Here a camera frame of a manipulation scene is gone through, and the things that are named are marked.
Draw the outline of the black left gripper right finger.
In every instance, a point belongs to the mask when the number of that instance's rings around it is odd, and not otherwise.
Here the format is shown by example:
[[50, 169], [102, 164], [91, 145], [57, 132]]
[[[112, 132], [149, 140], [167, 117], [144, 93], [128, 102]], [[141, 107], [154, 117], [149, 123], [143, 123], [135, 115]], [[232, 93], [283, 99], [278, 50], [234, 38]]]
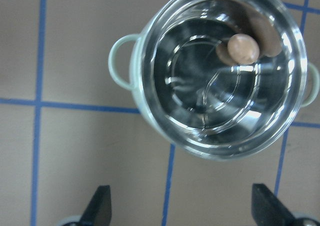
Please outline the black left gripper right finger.
[[257, 226], [290, 226], [296, 218], [263, 183], [254, 183], [251, 215]]

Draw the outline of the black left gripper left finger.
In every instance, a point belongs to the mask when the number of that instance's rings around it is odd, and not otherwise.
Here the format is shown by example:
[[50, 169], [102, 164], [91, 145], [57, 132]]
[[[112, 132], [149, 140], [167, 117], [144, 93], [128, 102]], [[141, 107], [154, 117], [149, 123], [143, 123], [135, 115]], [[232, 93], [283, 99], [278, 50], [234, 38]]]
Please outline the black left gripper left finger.
[[81, 226], [109, 226], [112, 219], [111, 187], [101, 185], [95, 191], [80, 218]]

